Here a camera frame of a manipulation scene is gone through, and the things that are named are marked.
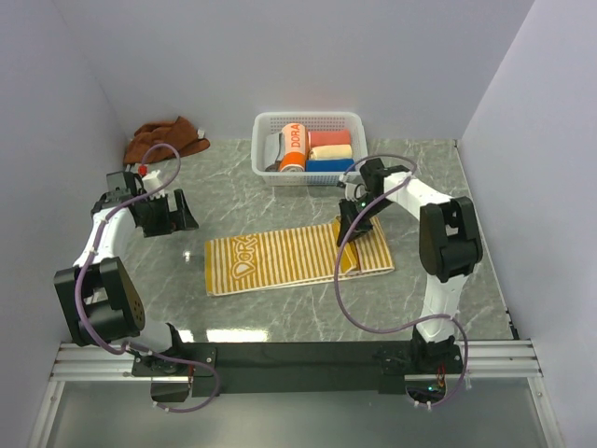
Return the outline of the yellow striped Doraemon towel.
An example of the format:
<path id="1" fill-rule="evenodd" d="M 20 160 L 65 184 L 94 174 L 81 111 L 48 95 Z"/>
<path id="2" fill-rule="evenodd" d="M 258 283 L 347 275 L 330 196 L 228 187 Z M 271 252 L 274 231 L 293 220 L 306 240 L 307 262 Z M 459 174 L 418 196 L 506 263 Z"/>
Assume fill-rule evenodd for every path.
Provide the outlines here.
<path id="1" fill-rule="evenodd" d="M 395 269 L 380 221 L 350 242 L 340 258 L 339 279 Z M 213 297 L 331 282 L 339 252 L 340 220 L 295 229 L 214 239 L 205 244 L 206 293 Z"/>

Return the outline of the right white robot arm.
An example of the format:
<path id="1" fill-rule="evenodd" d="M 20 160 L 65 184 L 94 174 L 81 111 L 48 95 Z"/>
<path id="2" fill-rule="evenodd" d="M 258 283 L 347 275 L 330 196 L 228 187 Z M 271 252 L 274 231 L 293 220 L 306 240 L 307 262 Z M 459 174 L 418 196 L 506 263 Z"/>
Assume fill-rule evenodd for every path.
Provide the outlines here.
<path id="1" fill-rule="evenodd" d="M 338 254 L 373 229 L 372 220 L 397 204 L 419 223 L 419 259 L 427 274 L 421 315 L 409 327 L 410 364 L 420 372 L 435 372 L 452 361 L 461 362 L 455 344 L 455 315 L 468 277 L 481 262 L 483 248 L 475 206 L 466 196 L 452 197 L 425 184 L 415 175 L 416 164 L 404 158 L 387 167 L 379 157 L 367 156 L 353 164 L 361 181 L 342 173 Z"/>

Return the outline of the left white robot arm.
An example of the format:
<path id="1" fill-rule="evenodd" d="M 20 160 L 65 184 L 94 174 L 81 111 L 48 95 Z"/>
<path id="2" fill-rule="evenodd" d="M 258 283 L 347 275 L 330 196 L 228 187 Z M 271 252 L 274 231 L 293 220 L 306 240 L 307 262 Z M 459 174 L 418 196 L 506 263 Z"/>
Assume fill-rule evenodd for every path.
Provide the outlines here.
<path id="1" fill-rule="evenodd" d="M 169 182 L 158 170 L 114 172 L 106 182 L 107 191 L 90 211 L 92 229 L 83 252 L 53 278 L 67 328 L 80 347 L 107 345 L 113 354 L 135 354 L 149 369 L 175 375 L 187 364 L 179 332 L 146 318 L 122 257 L 136 230 L 151 238 L 199 225 L 181 189 L 168 198 Z"/>

